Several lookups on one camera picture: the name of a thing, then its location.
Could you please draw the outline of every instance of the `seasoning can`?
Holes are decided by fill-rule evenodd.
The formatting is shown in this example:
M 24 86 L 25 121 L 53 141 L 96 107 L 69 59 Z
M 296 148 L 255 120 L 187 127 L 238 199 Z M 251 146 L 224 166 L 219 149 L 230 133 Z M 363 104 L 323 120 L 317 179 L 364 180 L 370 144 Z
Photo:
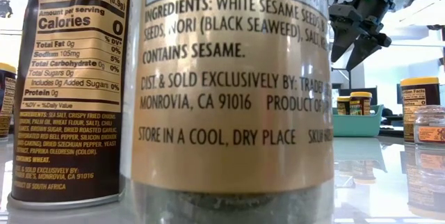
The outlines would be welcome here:
M 13 116 L 16 73 L 15 67 L 0 63 L 0 142 L 8 141 Z
M 439 78 L 419 77 L 400 82 L 403 95 L 403 137 L 414 142 L 414 112 L 425 105 L 440 105 Z
M 330 222 L 327 0 L 140 2 L 124 200 L 153 223 Z
M 23 209 L 118 200 L 129 0 L 29 0 L 15 96 Z
M 352 92 L 350 94 L 349 111 L 351 115 L 370 115 L 373 94 L 368 92 Z
M 337 97 L 337 112 L 339 115 L 349 115 L 349 96 Z

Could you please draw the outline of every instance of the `blurry jar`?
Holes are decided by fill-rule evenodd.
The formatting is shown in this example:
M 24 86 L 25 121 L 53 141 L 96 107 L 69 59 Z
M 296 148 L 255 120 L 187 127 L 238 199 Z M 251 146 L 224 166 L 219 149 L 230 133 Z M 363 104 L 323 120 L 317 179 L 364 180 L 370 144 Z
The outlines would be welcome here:
M 339 115 L 349 115 L 349 96 L 337 97 L 337 112 Z
M 421 106 L 415 114 L 414 142 L 427 145 L 445 144 L 445 108 Z
M 350 94 L 349 111 L 351 115 L 370 115 L 373 94 L 368 92 L 352 92 Z
M 431 191 L 445 194 L 445 148 L 416 146 L 416 165 L 422 182 Z
M 441 184 L 439 149 L 405 144 L 408 208 L 424 218 L 445 219 L 445 194 Z

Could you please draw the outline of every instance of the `jar lid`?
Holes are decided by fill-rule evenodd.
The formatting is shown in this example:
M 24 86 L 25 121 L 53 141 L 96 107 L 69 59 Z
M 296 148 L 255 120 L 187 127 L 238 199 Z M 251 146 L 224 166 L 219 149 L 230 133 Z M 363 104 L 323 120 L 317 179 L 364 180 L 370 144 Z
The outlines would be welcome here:
M 438 84 L 439 78 L 437 77 L 417 77 L 403 79 L 400 82 L 400 86 L 415 86 L 415 85 L 426 85 L 426 84 Z
M 445 113 L 445 107 L 440 105 L 427 105 L 420 106 L 414 112 L 415 114 L 436 114 L 436 113 Z
M 13 74 L 17 74 L 17 70 L 15 69 L 15 67 L 6 63 L 0 63 L 0 70 L 5 70 L 7 72 L 12 72 Z
M 370 97 L 372 98 L 373 94 L 368 92 L 352 92 L 350 94 L 351 97 Z
M 338 102 L 349 102 L 350 101 L 350 97 L 349 96 L 338 96 L 337 97 L 337 101 Z

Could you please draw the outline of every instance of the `white wall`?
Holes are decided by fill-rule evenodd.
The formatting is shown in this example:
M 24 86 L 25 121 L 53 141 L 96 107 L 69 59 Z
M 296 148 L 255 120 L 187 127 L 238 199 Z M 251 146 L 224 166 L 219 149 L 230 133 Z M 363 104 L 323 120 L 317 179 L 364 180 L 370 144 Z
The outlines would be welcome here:
M 334 68 L 345 68 L 348 64 L 350 54 L 353 50 L 353 46 L 351 46 L 348 51 L 336 62 L 332 64 Z M 348 76 L 348 72 L 342 70 L 342 72 Z M 351 72 L 351 86 L 352 88 L 364 88 L 365 87 L 365 76 L 364 76 L 364 64 L 361 63 L 357 67 L 353 69 Z M 340 74 L 339 71 L 334 70 L 331 72 L 331 83 L 341 83 L 341 88 L 349 88 L 349 80 Z
M 442 55 L 439 47 L 391 46 L 382 49 L 364 61 L 366 87 L 377 86 L 378 103 L 393 113 L 402 113 L 397 104 L 396 85 L 402 79 L 439 76 L 437 59 Z
M 11 18 L 0 18 L 0 62 L 18 66 L 23 17 L 28 0 L 9 0 Z

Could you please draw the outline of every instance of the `yellow lid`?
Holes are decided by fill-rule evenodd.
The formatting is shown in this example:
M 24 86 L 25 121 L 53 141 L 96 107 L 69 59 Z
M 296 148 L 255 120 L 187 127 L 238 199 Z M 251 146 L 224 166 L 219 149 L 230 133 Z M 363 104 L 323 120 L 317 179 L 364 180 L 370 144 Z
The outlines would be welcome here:
M 338 102 L 349 102 L 350 101 L 350 97 L 349 96 L 338 96 L 337 97 L 337 101 Z
M 445 213 L 436 212 L 436 211 L 428 211 L 419 209 L 417 207 L 413 207 L 411 205 L 408 205 L 408 209 L 415 215 L 424 217 L 424 218 L 431 218 L 436 220 L 445 220 Z
M 13 74 L 17 74 L 17 70 L 15 69 L 15 67 L 6 63 L 0 63 L 0 70 L 5 70 L 8 72 L 12 72 Z
M 425 84 L 439 84 L 439 78 L 417 77 L 417 78 L 403 79 L 400 82 L 400 86 L 415 86 L 415 85 L 425 85 Z
M 372 185 L 375 184 L 375 179 L 355 179 L 354 182 L 359 185 Z
M 373 94 L 368 93 L 368 92 L 352 92 L 350 94 L 351 97 L 373 97 Z

